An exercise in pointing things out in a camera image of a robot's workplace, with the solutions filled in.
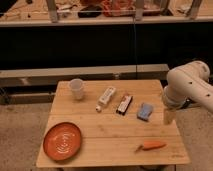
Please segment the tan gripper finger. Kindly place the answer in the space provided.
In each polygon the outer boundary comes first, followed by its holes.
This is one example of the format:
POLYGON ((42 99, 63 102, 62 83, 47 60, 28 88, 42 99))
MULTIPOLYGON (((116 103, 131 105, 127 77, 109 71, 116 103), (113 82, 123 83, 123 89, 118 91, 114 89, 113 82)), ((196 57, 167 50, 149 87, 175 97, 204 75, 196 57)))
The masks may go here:
POLYGON ((165 125, 170 125, 173 120, 175 119, 176 111, 171 109, 165 109, 164 110, 164 117, 163 121, 165 125))

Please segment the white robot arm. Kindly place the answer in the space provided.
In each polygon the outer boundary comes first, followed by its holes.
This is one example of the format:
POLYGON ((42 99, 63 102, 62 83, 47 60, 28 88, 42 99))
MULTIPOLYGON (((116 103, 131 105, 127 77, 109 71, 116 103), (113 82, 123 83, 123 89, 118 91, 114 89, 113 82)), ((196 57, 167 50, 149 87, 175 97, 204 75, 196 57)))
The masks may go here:
POLYGON ((209 83, 210 69, 205 62, 193 61, 168 71, 168 85, 163 88, 164 124, 173 122, 176 110, 191 99, 213 113, 213 85, 209 83))

